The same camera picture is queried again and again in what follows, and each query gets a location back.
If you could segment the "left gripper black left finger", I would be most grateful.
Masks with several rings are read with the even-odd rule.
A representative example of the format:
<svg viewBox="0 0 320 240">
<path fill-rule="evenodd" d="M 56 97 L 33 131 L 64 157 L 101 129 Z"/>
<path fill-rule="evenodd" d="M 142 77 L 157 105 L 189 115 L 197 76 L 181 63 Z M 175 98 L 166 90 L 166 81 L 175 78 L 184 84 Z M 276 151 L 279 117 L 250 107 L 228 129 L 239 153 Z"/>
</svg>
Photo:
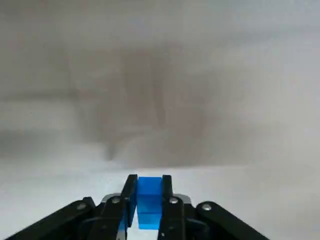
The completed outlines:
<svg viewBox="0 0 320 240">
<path fill-rule="evenodd" d="M 9 236 L 10 240 L 125 240 L 136 209 L 138 176 L 128 175 L 121 193 L 100 204 L 91 197 L 74 201 Z"/>
</svg>

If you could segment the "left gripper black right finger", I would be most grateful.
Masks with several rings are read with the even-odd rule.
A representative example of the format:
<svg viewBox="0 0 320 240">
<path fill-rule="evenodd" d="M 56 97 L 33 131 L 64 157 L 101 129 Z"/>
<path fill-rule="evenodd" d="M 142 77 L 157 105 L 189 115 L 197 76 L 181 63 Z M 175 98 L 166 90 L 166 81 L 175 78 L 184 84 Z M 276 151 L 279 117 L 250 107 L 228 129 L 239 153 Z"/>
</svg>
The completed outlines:
<svg viewBox="0 0 320 240">
<path fill-rule="evenodd" d="M 172 177 L 162 176 L 159 240 L 267 240 L 253 227 L 213 201 L 194 207 L 173 193 Z"/>
</svg>

